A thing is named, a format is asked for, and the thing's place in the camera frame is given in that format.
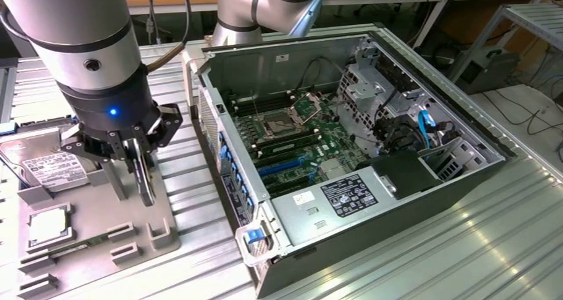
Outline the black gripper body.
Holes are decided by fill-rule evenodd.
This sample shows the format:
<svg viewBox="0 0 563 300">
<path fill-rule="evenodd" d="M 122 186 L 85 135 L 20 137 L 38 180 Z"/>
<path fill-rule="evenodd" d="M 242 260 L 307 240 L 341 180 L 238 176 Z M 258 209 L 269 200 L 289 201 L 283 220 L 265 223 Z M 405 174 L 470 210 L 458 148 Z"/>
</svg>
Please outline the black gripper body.
<svg viewBox="0 0 563 300">
<path fill-rule="evenodd" d="M 147 72 L 139 69 L 118 86 L 93 92 L 59 84 L 82 124 L 83 132 L 106 139 L 110 132 L 123 139 L 134 137 L 134 127 L 153 128 L 161 111 L 149 89 Z"/>
</svg>

